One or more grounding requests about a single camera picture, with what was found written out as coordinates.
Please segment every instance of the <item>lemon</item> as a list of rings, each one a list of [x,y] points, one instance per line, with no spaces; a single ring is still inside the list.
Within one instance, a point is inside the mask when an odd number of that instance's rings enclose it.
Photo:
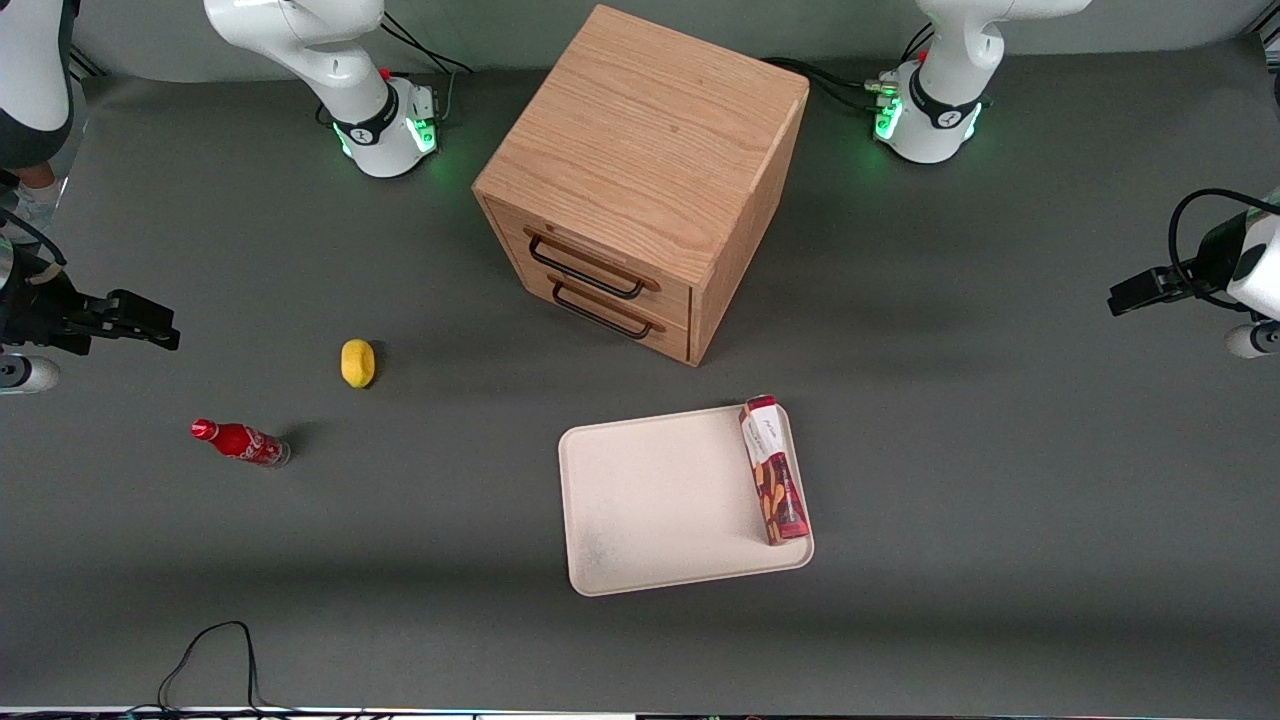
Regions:
[[[374,382],[374,348],[362,340],[348,340],[342,346],[342,379],[355,388]]]

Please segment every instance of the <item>coca-cola bottle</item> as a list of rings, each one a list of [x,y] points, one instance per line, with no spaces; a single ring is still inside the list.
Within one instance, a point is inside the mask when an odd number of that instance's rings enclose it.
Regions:
[[[239,423],[219,425],[200,419],[191,424],[191,436],[218,448],[227,457],[264,468],[280,468],[289,461],[289,443]]]

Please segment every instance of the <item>drawer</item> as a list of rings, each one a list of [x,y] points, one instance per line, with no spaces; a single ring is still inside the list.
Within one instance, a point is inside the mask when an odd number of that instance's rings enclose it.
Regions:
[[[489,206],[521,277],[550,273],[566,283],[595,290],[616,306],[634,306],[680,327],[689,325],[689,286],[653,270],[625,268],[625,260],[618,263],[584,250],[582,242],[515,208],[499,202]]]
[[[554,273],[525,275],[521,279],[529,292],[548,302],[668,357],[681,363],[689,361],[689,331],[682,325],[646,318],[573,281],[566,282]]]

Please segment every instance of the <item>black metal handle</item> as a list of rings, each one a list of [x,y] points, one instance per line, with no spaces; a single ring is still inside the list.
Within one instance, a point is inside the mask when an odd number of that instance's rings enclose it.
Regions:
[[[577,305],[573,305],[568,300],[564,300],[563,297],[559,296],[559,291],[562,291],[562,290],[564,290],[564,283],[559,283],[558,282],[558,283],[556,283],[556,290],[552,291],[552,299],[556,300],[557,305],[559,305],[561,307],[568,310],[570,313],[573,313],[576,315],[581,315],[581,316],[586,318],[588,320],[599,323],[599,324],[609,328],[611,331],[613,331],[613,332],[616,332],[616,333],[618,333],[618,334],[621,334],[623,337],[628,337],[631,340],[644,340],[644,338],[649,337],[649,331],[653,329],[653,323],[645,323],[643,329],[628,331],[628,329],[623,328],[622,325],[612,322],[612,320],[607,320],[607,319],[596,315],[595,313],[591,313],[590,310],[588,310],[585,307],[580,307]]]
[[[595,290],[600,292],[607,292],[620,300],[635,300],[640,295],[640,291],[644,290],[644,281],[636,281],[636,286],[631,290],[622,290],[618,287],[613,287],[609,283],[600,282],[593,278],[591,275],[575,270],[573,268],[570,268],[564,263],[558,263],[545,255],[540,255],[538,252],[538,246],[543,243],[543,237],[536,233],[530,233],[530,236],[532,237],[532,240],[529,242],[529,254],[534,256],[534,260],[538,260],[539,263],[547,265],[548,268],[559,270],[576,281],[584,282],[594,287]]]

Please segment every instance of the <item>white tray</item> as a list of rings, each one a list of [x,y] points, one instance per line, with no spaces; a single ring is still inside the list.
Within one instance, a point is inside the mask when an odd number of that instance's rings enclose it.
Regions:
[[[564,433],[561,489],[573,589],[596,597],[809,562],[812,518],[809,537],[768,544],[739,407]],[[803,501],[791,423],[786,410],[778,410]]]

